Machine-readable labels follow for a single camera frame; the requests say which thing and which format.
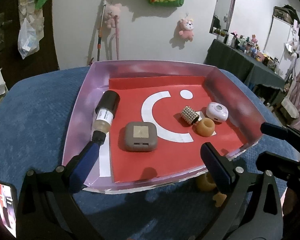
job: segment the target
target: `white round device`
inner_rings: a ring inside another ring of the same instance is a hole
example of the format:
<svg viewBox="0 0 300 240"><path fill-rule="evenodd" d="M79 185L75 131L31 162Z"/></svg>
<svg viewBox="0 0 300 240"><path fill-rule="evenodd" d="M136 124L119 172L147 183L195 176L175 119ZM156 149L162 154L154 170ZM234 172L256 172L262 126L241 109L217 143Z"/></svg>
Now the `white round device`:
<svg viewBox="0 0 300 240"><path fill-rule="evenodd" d="M228 118L228 109L222 104L211 102L206 110L206 116L217 122L224 122Z"/></svg>

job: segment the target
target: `orange rubber cup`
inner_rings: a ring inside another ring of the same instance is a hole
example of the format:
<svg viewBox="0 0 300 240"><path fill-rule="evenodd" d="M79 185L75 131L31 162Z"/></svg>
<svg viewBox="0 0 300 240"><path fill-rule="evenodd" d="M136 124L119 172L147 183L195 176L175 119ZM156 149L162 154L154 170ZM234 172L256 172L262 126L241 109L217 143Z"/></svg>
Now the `orange rubber cup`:
<svg viewBox="0 0 300 240"><path fill-rule="evenodd" d="M203 118L196 124L196 131L199 135L210 137L215 129L215 124L210 118Z"/></svg>
<svg viewBox="0 0 300 240"><path fill-rule="evenodd" d="M196 177L195 182L200 191L209 192L214 190L217 185L209 172Z"/></svg>

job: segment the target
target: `bottle label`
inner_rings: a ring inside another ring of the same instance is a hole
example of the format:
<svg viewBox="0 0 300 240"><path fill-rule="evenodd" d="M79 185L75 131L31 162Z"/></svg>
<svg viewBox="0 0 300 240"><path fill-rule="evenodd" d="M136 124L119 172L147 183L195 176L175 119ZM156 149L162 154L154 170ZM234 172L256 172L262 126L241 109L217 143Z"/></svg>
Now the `bottle label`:
<svg viewBox="0 0 300 240"><path fill-rule="evenodd" d="M113 120L113 114L108 109L100 108L96 120L103 120L109 123L109 125L111 125Z"/></svg>

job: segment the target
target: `clear plastic tray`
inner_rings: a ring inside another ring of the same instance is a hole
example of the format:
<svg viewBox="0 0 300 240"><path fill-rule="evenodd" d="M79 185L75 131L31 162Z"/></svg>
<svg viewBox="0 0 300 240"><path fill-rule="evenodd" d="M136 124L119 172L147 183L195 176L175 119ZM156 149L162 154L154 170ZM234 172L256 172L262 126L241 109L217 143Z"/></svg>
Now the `clear plastic tray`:
<svg viewBox="0 0 300 240"><path fill-rule="evenodd" d="M241 148L227 154L232 159L256 144L262 136L260 125L265 122L262 114L246 95L218 68L208 65L149 60L105 61L93 63L79 91L71 115L62 165L78 155L91 139L94 109L104 91L109 88L109 78L152 77L152 76L204 76L204 86L216 102L229 110L229 120L237 126L247 139ZM85 181L85 190L118 194L136 192L182 181L207 171L204 165L175 173L170 176L154 178L148 181L114 183L112 177L101 177L99 160L95 163Z"/></svg>

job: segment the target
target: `gold studded cylinder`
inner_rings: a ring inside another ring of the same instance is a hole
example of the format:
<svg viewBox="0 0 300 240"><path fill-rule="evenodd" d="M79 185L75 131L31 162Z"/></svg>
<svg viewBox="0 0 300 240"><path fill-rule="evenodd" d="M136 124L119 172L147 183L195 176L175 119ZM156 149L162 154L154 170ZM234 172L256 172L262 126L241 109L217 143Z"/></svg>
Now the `gold studded cylinder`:
<svg viewBox="0 0 300 240"><path fill-rule="evenodd" d="M181 117L189 124L195 124L199 119L199 115L189 106L186 106L182 112Z"/></svg>

